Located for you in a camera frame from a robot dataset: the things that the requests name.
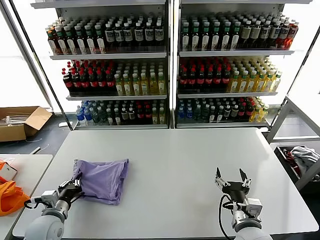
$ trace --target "orange bag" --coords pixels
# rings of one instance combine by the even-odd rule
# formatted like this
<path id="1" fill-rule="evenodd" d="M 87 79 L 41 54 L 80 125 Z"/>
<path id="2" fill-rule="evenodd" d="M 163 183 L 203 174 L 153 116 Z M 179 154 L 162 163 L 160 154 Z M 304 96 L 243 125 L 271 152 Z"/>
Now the orange bag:
<path id="1" fill-rule="evenodd" d="M 22 188 L 16 186 L 15 181 L 0 185 L 0 217 L 17 211 L 29 199 L 30 197 L 22 191 Z"/>

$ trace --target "bottle label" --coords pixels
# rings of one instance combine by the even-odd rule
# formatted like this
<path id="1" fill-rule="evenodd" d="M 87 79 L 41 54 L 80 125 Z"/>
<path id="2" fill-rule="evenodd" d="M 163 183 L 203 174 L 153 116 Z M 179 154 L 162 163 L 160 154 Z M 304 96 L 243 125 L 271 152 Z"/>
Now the bottle label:
<path id="1" fill-rule="evenodd" d="M 285 39 L 288 35 L 289 28 L 288 27 L 282 27 L 279 33 L 279 39 Z"/>
<path id="2" fill-rule="evenodd" d="M 205 79 L 204 78 L 197 78 L 197 80 L 196 80 L 196 83 L 197 84 L 203 84 L 205 82 Z"/>
<path id="3" fill-rule="evenodd" d="M 209 123 L 214 123 L 214 122 L 215 122 L 215 115 L 210 115 Z"/>
<path id="4" fill-rule="evenodd" d="M 209 36 L 204 35 L 202 37 L 201 51 L 207 50 L 208 42 L 209 42 Z"/>
<path id="5" fill-rule="evenodd" d="M 239 93 L 243 93 L 245 90 L 247 82 L 246 81 L 242 81 L 240 84 L 240 88 L 239 88 Z"/>
<path id="6" fill-rule="evenodd" d="M 134 34 L 135 34 L 135 40 L 138 42 L 141 42 L 144 40 L 144 30 L 143 29 L 135 29 L 134 30 Z"/>
<path id="7" fill-rule="evenodd" d="M 237 85 L 238 85 L 238 82 L 237 82 L 237 81 L 234 81 L 234 82 L 231 84 L 230 93 L 234 93 L 234 92 L 236 91 Z"/>
<path id="8" fill-rule="evenodd" d="M 234 49 L 237 48 L 238 40 L 239 40 L 239 35 L 234 35 L 234 36 L 232 37 L 232 42 L 231 42 L 230 50 L 234 50 Z"/>
<path id="9" fill-rule="evenodd" d="M 165 84 L 163 82 L 159 82 L 159 94 L 164 95 L 165 94 Z"/>
<path id="10" fill-rule="evenodd" d="M 144 32 L 145 32 L 145 40 L 153 41 L 155 39 L 153 29 L 145 29 Z"/>
<path id="11" fill-rule="evenodd" d="M 158 124 L 158 117 L 157 116 L 153 116 L 152 117 L 152 123 L 153 124 Z"/>
<path id="12" fill-rule="evenodd" d="M 222 83 L 223 83 L 223 84 L 228 84 L 229 81 L 230 81 L 229 78 L 222 78 Z"/>
<path id="13" fill-rule="evenodd" d="M 114 124 L 112 117 L 108 117 L 108 122 L 109 122 L 110 126 L 112 126 Z"/>
<path id="14" fill-rule="evenodd" d="M 271 29 L 271 31 L 270 31 L 269 38 L 270 38 L 270 39 L 277 39 L 279 33 L 280 33 L 280 28 L 273 27 L 273 28 Z"/>
<path id="15" fill-rule="evenodd" d="M 141 84 L 141 88 L 142 88 L 142 95 L 146 96 L 148 95 L 148 87 L 146 84 Z"/>
<path id="16" fill-rule="evenodd" d="M 113 30 L 105 31 L 105 38 L 108 43 L 113 43 L 115 41 L 115 33 Z"/>
<path id="17" fill-rule="evenodd" d="M 81 53 L 86 54 L 86 47 L 85 47 L 84 41 L 82 39 L 78 39 L 77 42 L 78 42 Z"/>
<path id="18" fill-rule="evenodd" d="M 220 82 L 221 82 L 221 78 L 214 78 L 213 79 L 214 84 L 220 84 Z"/>
<path id="19" fill-rule="evenodd" d="M 223 117 L 222 115 L 218 115 L 218 117 L 216 118 L 216 122 L 220 123 L 222 120 L 222 117 Z"/>
<path id="20" fill-rule="evenodd" d="M 105 54 L 106 53 L 106 47 L 105 47 L 105 42 L 102 38 L 98 38 L 97 39 L 97 42 L 98 42 L 98 45 L 99 45 L 99 49 L 100 49 L 100 52 L 102 54 Z"/>
<path id="21" fill-rule="evenodd" d="M 250 36 L 251 27 L 243 27 L 241 31 L 241 38 L 248 39 Z"/>
<path id="22" fill-rule="evenodd" d="M 123 42 L 125 40 L 124 31 L 122 30 L 114 30 L 114 36 L 117 42 Z"/>
<path id="23" fill-rule="evenodd" d="M 247 93 L 251 93 L 252 92 L 252 88 L 253 88 L 254 84 L 255 84 L 255 81 L 249 81 L 248 87 L 246 88 L 246 92 Z"/>
<path id="24" fill-rule="evenodd" d="M 269 37 L 270 27 L 262 27 L 260 30 L 259 38 L 267 39 Z"/>
<path id="25" fill-rule="evenodd" d="M 123 30 L 123 35 L 124 35 L 124 40 L 126 41 L 126 42 L 131 42 L 131 41 L 133 41 L 134 40 L 134 36 L 133 36 L 133 34 L 132 34 L 132 30 L 131 29 L 125 29 L 125 30 Z"/>
<path id="26" fill-rule="evenodd" d="M 217 49 L 218 41 L 219 41 L 219 36 L 218 35 L 215 35 L 215 36 L 212 37 L 211 51 L 214 51 L 214 50 Z"/>
<path id="27" fill-rule="evenodd" d="M 115 87 L 116 87 L 116 90 L 118 92 L 118 95 L 122 96 L 124 94 L 124 92 L 122 91 L 122 86 L 121 85 L 117 85 Z"/>
<path id="28" fill-rule="evenodd" d="M 182 37 L 182 51 L 188 51 L 189 36 Z"/>
<path id="29" fill-rule="evenodd" d="M 154 33 L 155 33 L 155 40 L 156 41 L 163 41 L 164 40 L 164 30 L 161 28 L 161 29 L 155 29 L 154 30 Z"/>
<path id="30" fill-rule="evenodd" d="M 136 96 L 140 95 L 139 84 L 133 84 L 133 90 L 134 90 L 134 95 Z"/>
<path id="31" fill-rule="evenodd" d="M 91 53 L 91 54 L 95 54 L 95 44 L 94 44 L 94 40 L 91 39 L 91 38 L 88 38 L 86 41 L 87 41 L 87 43 L 88 43 L 88 45 L 89 45 L 90 53 Z"/>
<path id="32" fill-rule="evenodd" d="M 160 124 L 165 124 L 165 117 L 161 116 L 159 118 L 160 118 Z"/>
<path id="33" fill-rule="evenodd" d="M 60 45 L 60 48 L 61 48 L 63 54 L 64 54 L 64 55 L 67 55 L 67 54 L 68 54 L 68 49 L 67 49 L 67 47 L 66 47 L 65 41 L 63 41 L 62 39 L 59 39 L 59 40 L 58 40 L 58 43 L 59 43 L 59 45 Z"/>
<path id="34" fill-rule="evenodd" d="M 104 88 L 106 85 L 106 81 L 99 81 L 99 87 Z"/>
<path id="35" fill-rule="evenodd" d="M 250 32 L 251 39 L 257 39 L 259 37 L 261 27 L 253 27 Z"/>
<path id="36" fill-rule="evenodd" d="M 82 81 L 82 82 L 81 82 L 81 86 L 82 86 L 83 88 L 88 88 L 88 87 L 90 86 L 90 83 L 89 83 L 88 81 Z"/>
<path id="37" fill-rule="evenodd" d="M 221 51 L 226 50 L 228 48 L 229 35 L 224 35 L 222 38 Z"/>
<path id="38" fill-rule="evenodd" d="M 262 87 L 264 86 L 265 81 L 259 81 L 258 86 L 256 87 L 256 92 L 261 92 Z"/>
<path id="39" fill-rule="evenodd" d="M 115 117 L 115 122 L 116 122 L 117 125 L 120 125 L 120 124 L 121 124 L 121 119 L 120 119 L 120 117 L 116 116 L 116 117 Z"/>
<path id="40" fill-rule="evenodd" d="M 199 36 L 193 36 L 192 37 L 192 51 L 196 51 L 198 48 L 198 41 L 199 41 Z"/>

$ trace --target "floor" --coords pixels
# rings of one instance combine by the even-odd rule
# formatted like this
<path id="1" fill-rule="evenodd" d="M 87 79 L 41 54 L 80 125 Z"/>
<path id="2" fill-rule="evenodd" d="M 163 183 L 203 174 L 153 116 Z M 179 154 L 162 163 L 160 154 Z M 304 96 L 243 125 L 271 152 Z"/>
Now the floor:
<path id="1" fill-rule="evenodd" d="M 75 116 L 69 115 L 68 118 L 75 123 Z M 68 127 L 58 127 L 59 123 L 64 122 L 61 115 L 52 116 L 45 124 L 43 129 L 35 136 L 29 137 L 24 141 L 16 142 L 0 142 L 0 154 L 29 154 L 37 147 L 41 150 L 38 154 L 56 155 L 63 141 L 70 132 Z M 288 115 L 283 125 L 278 131 L 277 137 L 292 137 L 292 136 L 315 136 L 316 134 L 294 113 Z M 289 142 L 289 143 L 272 143 L 270 146 L 274 150 L 278 145 L 295 146 L 305 145 L 315 149 L 320 153 L 320 142 Z M 320 201 L 317 196 L 302 196 L 306 204 L 310 208 L 312 214 L 320 223 Z M 274 236 L 275 239 L 288 240 L 319 240 L 320 231 L 313 233 L 300 233 L 292 236 Z"/>

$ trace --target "plastic water bottle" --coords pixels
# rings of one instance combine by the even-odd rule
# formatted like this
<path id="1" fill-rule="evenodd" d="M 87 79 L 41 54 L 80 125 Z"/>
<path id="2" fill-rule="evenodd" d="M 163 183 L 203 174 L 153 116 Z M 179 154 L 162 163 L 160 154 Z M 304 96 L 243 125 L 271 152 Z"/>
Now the plastic water bottle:
<path id="1" fill-rule="evenodd" d="M 87 126 L 93 126 L 94 125 L 94 120 L 92 119 L 89 110 L 87 110 L 87 109 L 84 110 L 84 117 L 86 119 L 86 125 Z"/>

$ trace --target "black cable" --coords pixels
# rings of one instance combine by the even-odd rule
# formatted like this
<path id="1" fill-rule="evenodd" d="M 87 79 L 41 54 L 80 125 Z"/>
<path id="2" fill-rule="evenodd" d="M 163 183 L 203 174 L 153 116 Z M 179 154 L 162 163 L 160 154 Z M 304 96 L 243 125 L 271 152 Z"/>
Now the black cable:
<path id="1" fill-rule="evenodd" d="M 225 198 L 228 198 L 230 201 L 231 199 L 228 197 L 228 195 L 223 195 L 220 199 L 220 204 L 219 204 L 219 226 L 220 226 L 220 229 L 221 229 L 221 232 L 223 233 L 223 235 L 225 236 L 226 239 L 228 240 L 232 240 L 225 232 L 224 230 L 224 227 L 222 226 L 222 223 L 221 223 L 221 207 L 222 207 L 222 202 L 224 201 Z"/>

